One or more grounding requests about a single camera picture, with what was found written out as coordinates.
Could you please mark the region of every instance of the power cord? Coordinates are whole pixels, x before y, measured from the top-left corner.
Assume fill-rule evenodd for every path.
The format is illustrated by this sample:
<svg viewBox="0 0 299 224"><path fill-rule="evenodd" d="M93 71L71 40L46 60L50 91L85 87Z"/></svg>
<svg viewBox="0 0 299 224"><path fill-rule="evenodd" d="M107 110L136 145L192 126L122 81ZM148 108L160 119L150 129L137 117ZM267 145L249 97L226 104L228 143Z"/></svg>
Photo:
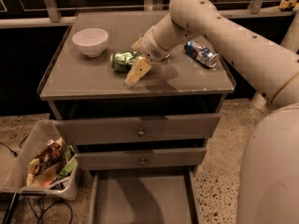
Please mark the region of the power cord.
<svg viewBox="0 0 299 224"><path fill-rule="evenodd" d="M16 158L18 157L19 152L16 152L16 151L12 150L10 147L6 146L5 144L3 144L3 143L1 143L1 142L0 142L0 145L2 145L2 146L4 146L4 147L6 147L7 149L9 149L9 151L11 152L11 154L12 154L14 157L16 157Z"/></svg>
<svg viewBox="0 0 299 224"><path fill-rule="evenodd" d="M69 224L71 224L72 221L73 221L73 209L72 209L72 207L70 206L70 204L68 204L68 203L53 203L53 204L51 204L50 206L48 206L48 207L45 209L44 200L43 200L43 199L39 199L39 200L38 200L38 206L39 206L39 212L40 212L40 214L38 214L38 213L35 211L34 207L31 205L30 199L27 198L27 200L28 200L28 203L29 203L29 205L30 205L31 210L33 211L34 215L36 216L37 224L39 224L39 223L40 223L40 224L43 224L43 223L44 223L44 222L43 222L43 217L44 217L45 213L46 213L48 210L50 210L54 205L58 205L58 204L63 204L63 205L66 205L66 206L68 207L68 209L69 209L69 211L70 211L70 220L69 220Z"/></svg>

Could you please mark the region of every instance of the drawer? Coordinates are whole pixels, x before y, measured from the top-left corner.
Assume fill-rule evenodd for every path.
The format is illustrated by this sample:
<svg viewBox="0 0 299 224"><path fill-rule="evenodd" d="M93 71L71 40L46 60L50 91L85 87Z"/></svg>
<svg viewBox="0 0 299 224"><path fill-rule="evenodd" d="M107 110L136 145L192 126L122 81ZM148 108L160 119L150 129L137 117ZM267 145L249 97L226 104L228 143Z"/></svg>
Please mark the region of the drawer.
<svg viewBox="0 0 299 224"><path fill-rule="evenodd" d="M205 139L214 133L219 114L57 121L61 136L79 152L92 144Z"/></svg>
<svg viewBox="0 0 299 224"><path fill-rule="evenodd" d="M198 165L205 147L77 153L82 170L130 169Z"/></svg>
<svg viewBox="0 0 299 224"><path fill-rule="evenodd" d="M89 224L201 223L189 167L96 172Z"/></svg>

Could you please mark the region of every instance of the cabinet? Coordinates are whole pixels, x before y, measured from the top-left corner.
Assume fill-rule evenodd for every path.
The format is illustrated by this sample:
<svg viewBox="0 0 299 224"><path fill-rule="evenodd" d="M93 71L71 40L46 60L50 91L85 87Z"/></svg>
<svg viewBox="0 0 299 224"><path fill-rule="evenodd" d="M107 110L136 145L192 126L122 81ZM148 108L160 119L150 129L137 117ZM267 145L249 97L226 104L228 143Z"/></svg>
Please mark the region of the cabinet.
<svg viewBox="0 0 299 224"><path fill-rule="evenodd" d="M98 204L100 210L108 210L110 198L114 199L112 195L107 203L99 203L109 194L102 185L121 193L126 185L143 187L146 196L157 201L155 208L163 218L166 209L155 196L158 188L171 189L177 184L185 187L181 201L190 203L190 172L205 157L206 142L217 127L222 101L234 90L235 83L222 62L206 69L188 57L183 46L173 49L168 59L153 63L152 70L132 88L124 85L125 75L113 73L111 54L131 50L138 37L166 13L79 13L54 66L41 82L39 95L50 104L59 120L56 128L74 147L79 166L97 171L91 212L98 213ZM105 53L93 59L81 54L72 43L75 32L90 27L109 33ZM210 47L203 37L196 41ZM132 196L127 194L123 198L130 204ZM191 199L194 211L196 202ZM150 211L133 209L135 217ZM91 223L101 223L94 215L91 213ZM187 219L179 223L191 223Z"/></svg>

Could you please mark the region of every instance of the white bowl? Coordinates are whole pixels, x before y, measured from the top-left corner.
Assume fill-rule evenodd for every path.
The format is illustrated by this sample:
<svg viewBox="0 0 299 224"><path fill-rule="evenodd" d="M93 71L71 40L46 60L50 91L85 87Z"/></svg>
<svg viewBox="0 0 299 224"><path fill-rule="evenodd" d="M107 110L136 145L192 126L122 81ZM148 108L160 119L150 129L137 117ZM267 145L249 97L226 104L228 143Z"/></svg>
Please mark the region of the white bowl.
<svg viewBox="0 0 299 224"><path fill-rule="evenodd" d="M89 57L100 56L106 49L108 33L99 28L88 28L74 34L73 42L78 50Z"/></svg>

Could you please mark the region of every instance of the white plastic bin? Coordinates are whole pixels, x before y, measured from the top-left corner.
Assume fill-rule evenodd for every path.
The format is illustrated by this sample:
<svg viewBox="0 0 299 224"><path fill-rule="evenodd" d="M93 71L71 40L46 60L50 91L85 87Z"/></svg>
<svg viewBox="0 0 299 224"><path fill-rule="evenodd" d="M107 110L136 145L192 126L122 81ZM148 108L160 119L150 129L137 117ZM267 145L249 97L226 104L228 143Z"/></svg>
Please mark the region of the white plastic bin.
<svg viewBox="0 0 299 224"><path fill-rule="evenodd" d="M78 165L74 166L70 176L69 185L63 190L52 190L47 188L27 187L27 164L39 154L47 145L49 140L60 138L53 120L41 120L29 133L22 145L21 152L11 170L8 170L7 180L4 181L1 192L17 192L25 196L46 196L63 198L74 201L78 194L78 182L81 177L81 170Z"/></svg>

